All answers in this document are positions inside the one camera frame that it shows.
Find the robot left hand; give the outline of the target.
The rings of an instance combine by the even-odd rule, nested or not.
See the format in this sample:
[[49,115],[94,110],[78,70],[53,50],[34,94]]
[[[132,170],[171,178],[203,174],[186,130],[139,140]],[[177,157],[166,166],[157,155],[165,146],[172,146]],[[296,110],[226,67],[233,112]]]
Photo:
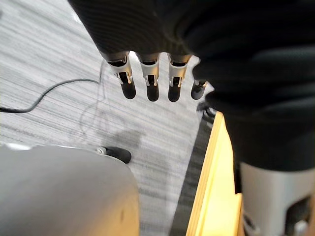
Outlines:
[[309,236],[315,193],[315,3],[312,0],[72,0],[110,62],[194,55],[214,90],[243,195],[248,236]]

